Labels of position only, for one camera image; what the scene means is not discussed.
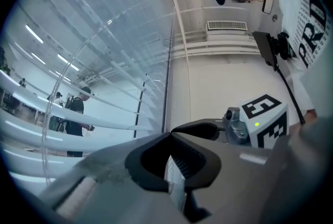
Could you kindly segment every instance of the ceiling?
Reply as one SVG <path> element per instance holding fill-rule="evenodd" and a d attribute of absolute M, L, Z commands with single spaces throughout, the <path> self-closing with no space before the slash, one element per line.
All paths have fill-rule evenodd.
<path fill-rule="evenodd" d="M 178 0 L 185 32 L 204 30 L 208 20 L 245 21 L 248 29 L 275 35 L 280 27 L 278 0 L 270 15 L 261 12 L 262 2 L 237 4 L 227 0 L 218 6 L 215 0 Z M 278 14 L 278 21 L 272 15 Z M 11 45 L 17 43 L 28 53 L 45 61 L 45 70 L 62 72 L 70 60 L 80 70 L 69 68 L 66 76 L 74 82 L 98 79 L 102 73 L 117 73 L 115 61 L 129 74 L 129 58 L 144 72 L 165 59 L 174 16 L 172 0 L 17 0 L 4 32 Z M 28 25 L 42 40 L 40 43 L 25 28 Z M 175 21 L 175 33 L 180 33 Z"/>

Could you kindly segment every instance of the vent grille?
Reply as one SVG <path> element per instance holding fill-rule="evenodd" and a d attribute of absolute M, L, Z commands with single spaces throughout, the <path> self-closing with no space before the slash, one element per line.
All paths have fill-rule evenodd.
<path fill-rule="evenodd" d="M 207 21 L 208 30 L 248 30 L 246 22 L 241 21 Z"/>

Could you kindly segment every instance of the air conditioner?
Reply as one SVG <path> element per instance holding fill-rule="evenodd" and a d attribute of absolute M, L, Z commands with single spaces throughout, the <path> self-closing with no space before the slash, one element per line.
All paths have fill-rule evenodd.
<path fill-rule="evenodd" d="M 242 21 L 207 21 L 207 41 L 234 40 L 233 35 L 245 35 L 248 27 Z"/>

